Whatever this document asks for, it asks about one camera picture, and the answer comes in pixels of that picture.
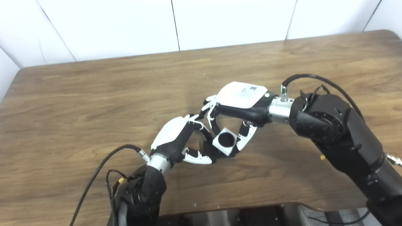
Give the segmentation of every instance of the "white wall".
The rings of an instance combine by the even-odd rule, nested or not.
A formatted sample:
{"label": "white wall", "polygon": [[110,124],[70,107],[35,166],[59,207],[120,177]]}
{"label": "white wall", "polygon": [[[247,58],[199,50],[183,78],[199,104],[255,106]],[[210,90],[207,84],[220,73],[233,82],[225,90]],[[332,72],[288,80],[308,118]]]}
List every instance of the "white wall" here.
{"label": "white wall", "polygon": [[181,50],[284,40],[295,0],[173,0]]}
{"label": "white wall", "polygon": [[0,49],[0,102],[20,68]]}
{"label": "white wall", "polygon": [[35,0],[0,1],[0,47],[20,67],[74,61]]}
{"label": "white wall", "polygon": [[364,31],[387,29],[402,39],[402,1],[382,0]]}
{"label": "white wall", "polygon": [[[379,2],[2,0],[0,48],[14,62],[7,58],[2,70],[178,51],[179,45],[188,50],[360,32],[365,26],[401,37],[402,0],[382,0],[372,16]],[[9,78],[1,75],[1,89]]]}
{"label": "white wall", "polygon": [[38,0],[78,61],[178,51],[169,0]]}
{"label": "white wall", "polygon": [[361,32],[380,0],[298,0],[289,39]]}

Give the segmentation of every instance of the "robotic hand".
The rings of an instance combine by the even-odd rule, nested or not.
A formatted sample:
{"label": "robotic hand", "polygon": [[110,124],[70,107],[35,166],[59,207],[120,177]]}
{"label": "robotic hand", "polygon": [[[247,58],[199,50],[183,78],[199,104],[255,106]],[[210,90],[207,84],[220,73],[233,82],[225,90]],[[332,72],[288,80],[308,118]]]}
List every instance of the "robotic hand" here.
{"label": "robotic hand", "polygon": [[[299,78],[330,84],[352,107],[324,85],[313,93],[300,91],[296,99],[288,98],[287,86]],[[320,88],[326,94],[317,94]],[[215,142],[223,132],[216,124],[219,114],[244,120],[231,152],[224,152],[228,156],[241,150],[257,127],[273,121],[288,124],[299,136],[309,138],[333,167],[351,178],[367,197],[367,208],[383,226],[402,225],[402,177],[387,160],[395,165],[402,162],[384,154],[349,95],[330,80],[311,74],[289,77],[282,83],[280,93],[279,97],[262,86],[232,82],[208,97],[200,117],[207,113],[209,125],[217,135],[213,146],[222,151],[222,143]]]}
{"label": "robotic hand", "polygon": [[146,164],[126,180],[114,186],[112,214],[108,226],[152,226],[159,216],[159,204],[166,191],[165,176],[174,164],[212,164],[208,156],[185,147],[193,131],[199,130],[207,141],[212,140],[208,129],[196,121],[198,115],[177,117],[166,123],[151,145],[151,155],[138,153]]}
{"label": "robotic hand", "polygon": [[[228,157],[234,157],[250,141],[258,127],[273,121],[288,123],[293,99],[285,102],[263,86],[231,82],[217,95],[208,97],[200,112],[207,114],[209,126],[216,135],[213,146]],[[218,115],[241,118],[244,121],[238,135],[217,125]]]}

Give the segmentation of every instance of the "wood grain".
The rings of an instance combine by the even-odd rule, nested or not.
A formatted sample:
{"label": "wood grain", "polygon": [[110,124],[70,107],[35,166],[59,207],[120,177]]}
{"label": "wood grain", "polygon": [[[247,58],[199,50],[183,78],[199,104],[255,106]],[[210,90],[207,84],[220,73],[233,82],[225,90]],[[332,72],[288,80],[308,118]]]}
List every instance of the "wood grain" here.
{"label": "wood grain", "polygon": [[[402,42],[389,31],[25,68],[0,105],[0,224],[67,225],[95,168],[114,148],[129,143],[149,150],[168,120],[198,113],[205,97],[231,81],[277,91],[296,73],[341,85],[384,150],[402,156]],[[298,80],[290,96],[318,85]],[[240,120],[219,119],[221,127],[238,130]],[[193,135],[189,146],[199,148],[200,141]],[[141,165],[130,150],[114,156],[76,225],[106,223],[107,169],[129,174]],[[257,130],[233,159],[175,165],[167,184],[162,215],[286,202],[321,210],[365,204],[309,140],[274,123]]]}

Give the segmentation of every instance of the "white fingertip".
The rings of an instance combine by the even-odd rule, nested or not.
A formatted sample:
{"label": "white fingertip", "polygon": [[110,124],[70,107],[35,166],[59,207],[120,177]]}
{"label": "white fingertip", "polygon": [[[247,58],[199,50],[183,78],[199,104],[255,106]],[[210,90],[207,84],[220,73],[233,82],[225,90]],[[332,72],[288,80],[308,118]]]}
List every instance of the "white fingertip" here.
{"label": "white fingertip", "polygon": [[236,143],[237,149],[241,151],[246,144],[251,140],[251,138],[254,136],[254,133],[256,132],[257,127],[256,126],[250,126],[248,130],[248,134],[246,137],[242,135],[238,135],[237,138],[239,138],[239,142]]}
{"label": "white fingertip", "polygon": [[201,108],[201,111],[205,111],[205,110],[207,110],[209,108],[209,103],[207,103],[206,105],[204,105],[202,108]]}
{"label": "white fingertip", "polygon": [[192,164],[212,164],[212,160],[208,156],[202,156],[200,152],[198,152],[198,157],[195,158],[188,153],[184,154],[184,159],[183,161],[192,163]]}
{"label": "white fingertip", "polygon": [[215,97],[216,97],[216,95],[213,95],[213,96],[207,97],[205,100],[206,101],[213,101],[213,100],[215,100]]}
{"label": "white fingertip", "polygon": [[190,117],[188,120],[189,121],[195,121],[197,118],[198,118],[198,114],[197,115],[194,115],[193,117]]}

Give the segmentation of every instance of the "black object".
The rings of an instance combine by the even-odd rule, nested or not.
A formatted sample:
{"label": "black object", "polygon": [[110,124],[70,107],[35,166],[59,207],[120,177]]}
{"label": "black object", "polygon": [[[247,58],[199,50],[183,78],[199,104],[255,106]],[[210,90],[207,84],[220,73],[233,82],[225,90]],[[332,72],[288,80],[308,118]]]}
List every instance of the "black object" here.
{"label": "black object", "polygon": [[126,144],[126,145],[123,145],[123,146],[120,146],[120,147],[114,149],[110,154],[108,154],[106,156],[106,158],[104,158],[102,160],[102,162],[99,164],[98,168],[95,170],[94,174],[92,175],[91,179],[89,180],[88,185],[85,187],[85,190],[84,190],[84,192],[83,192],[83,194],[82,194],[82,196],[80,198],[80,201],[78,202],[77,208],[76,208],[76,210],[74,212],[73,218],[71,219],[70,226],[74,225],[74,222],[75,222],[75,220],[77,218],[77,215],[78,215],[78,213],[80,211],[81,205],[84,202],[85,196],[88,193],[89,188],[91,187],[92,183],[94,182],[96,176],[98,176],[98,174],[99,174],[100,170],[102,169],[103,165],[110,159],[110,157],[112,157],[114,154],[116,154],[117,152],[119,152],[120,150],[123,150],[125,148],[133,149],[137,153],[141,151],[141,148],[139,148],[139,147],[137,147],[135,145]]}
{"label": "black object", "polygon": [[382,145],[356,108],[338,96],[315,95],[294,100],[289,124],[300,136],[310,138],[337,170],[347,174],[368,199],[367,207],[384,226],[401,226],[401,217],[386,220],[393,207],[402,215],[402,177],[384,158]]}
{"label": "black object", "polygon": [[190,222],[182,214],[178,214],[159,218],[156,226],[190,226]]}
{"label": "black object", "polygon": [[[165,191],[163,174],[154,167],[143,165],[118,187],[116,206],[127,206],[128,226],[153,226],[157,222],[159,204]],[[113,213],[107,225],[117,226]]]}
{"label": "black object", "polygon": [[240,210],[243,226],[283,226],[281,206],[265,206]]}
{"label": "black object", "polygon": [[342,217],[340,216],[339,211],[324,212],[324,216],[327,219],[327,224],[329,224],[329,226],[334,226],[334,225],[339,225],[339,224],[343,225],[343,220],[342,220]]}
{"label": "black object", "polygon": [[377,218],[383,226],[402,225],[402,197],[383,202],[367,201],[367,209]]}

